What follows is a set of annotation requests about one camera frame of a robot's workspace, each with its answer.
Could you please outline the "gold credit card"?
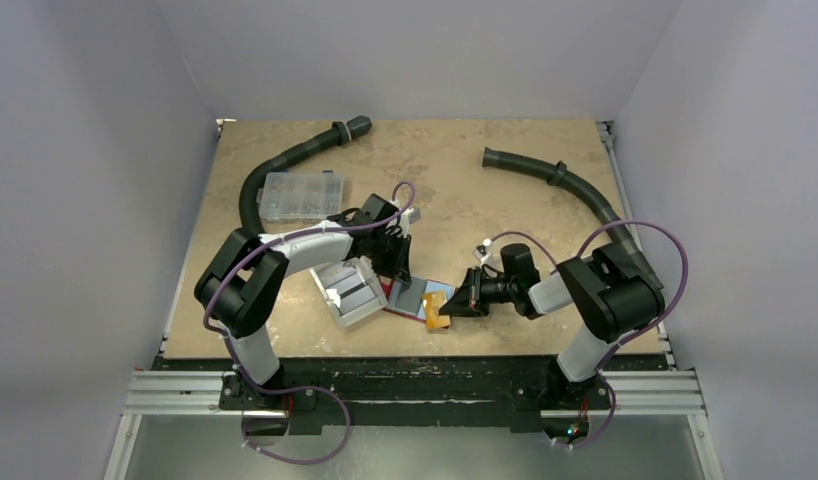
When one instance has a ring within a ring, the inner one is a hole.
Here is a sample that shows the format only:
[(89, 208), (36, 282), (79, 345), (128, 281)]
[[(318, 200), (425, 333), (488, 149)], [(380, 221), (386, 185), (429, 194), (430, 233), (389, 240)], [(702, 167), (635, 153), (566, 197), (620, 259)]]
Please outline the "gold credit card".
[(445, 291), (431, 291), (422, 295), (422, 308), (428, 330), (448, 329), (451, 326), (450, 317), (441, 312), (441, 308), (446, 302)]

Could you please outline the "white plastic card box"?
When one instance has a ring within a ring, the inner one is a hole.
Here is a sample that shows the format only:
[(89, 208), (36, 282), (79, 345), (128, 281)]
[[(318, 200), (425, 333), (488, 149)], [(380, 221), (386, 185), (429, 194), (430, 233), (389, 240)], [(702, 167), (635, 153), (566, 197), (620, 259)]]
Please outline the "white plastic card box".
[(332, 318), (343, 330), (387, 306), (379, 276), (365, 257), (319, 265), (309, 272)]

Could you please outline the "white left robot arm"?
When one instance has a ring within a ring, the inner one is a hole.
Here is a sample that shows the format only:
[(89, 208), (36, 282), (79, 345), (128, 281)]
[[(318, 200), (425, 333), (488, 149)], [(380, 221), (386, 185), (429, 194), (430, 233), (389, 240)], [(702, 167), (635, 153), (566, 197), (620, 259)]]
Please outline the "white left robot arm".
[(410, 205), (377, 194), (362, 207), (282, 234), (233, 230), (194, 287), (206, 329), (219, 334), (257, 408), (277, 405), (283, 367), (266, 327), (286, 278), (309, 268), (366, 258), (373, 272), (407, 280)]

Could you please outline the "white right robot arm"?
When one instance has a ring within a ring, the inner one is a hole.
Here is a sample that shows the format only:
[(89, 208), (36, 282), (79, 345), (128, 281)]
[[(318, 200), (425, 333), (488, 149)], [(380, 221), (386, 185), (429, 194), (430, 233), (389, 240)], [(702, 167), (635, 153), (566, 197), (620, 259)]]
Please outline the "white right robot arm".
[(583, 326), (549, 368), (546, 392), (561, 407), (581, 399), (585, 382), (622, 336), (640, 331), (665, 310), (661, 288), (620, 246), (607, 244), (586, 258), (570, 258), (542, 279), (530, 248), (523, 243), (500, 251), (503, 271), (466, 271), (463, 283), (439, 308), (450, 317), (485, 317), (493, 304), (511, 304), (530, 320), (572, 305)]

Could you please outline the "red leather card holder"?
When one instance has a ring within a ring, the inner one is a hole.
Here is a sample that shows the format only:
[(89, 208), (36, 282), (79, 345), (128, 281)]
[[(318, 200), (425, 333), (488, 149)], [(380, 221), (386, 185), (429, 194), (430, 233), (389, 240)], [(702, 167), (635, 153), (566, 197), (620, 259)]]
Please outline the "red leather card holder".
[(388, 284), (383, 283), (383, 291), (387, 301), (384, 310), (391, 314), (425, 323), (426, 312), (423, 306), (423, 295), (442, 292), (444, 298), (449, 300), (455, 290), (456, 287), (453, 285), (420, 277), (412, 277), (409, 283), (391, 280)]

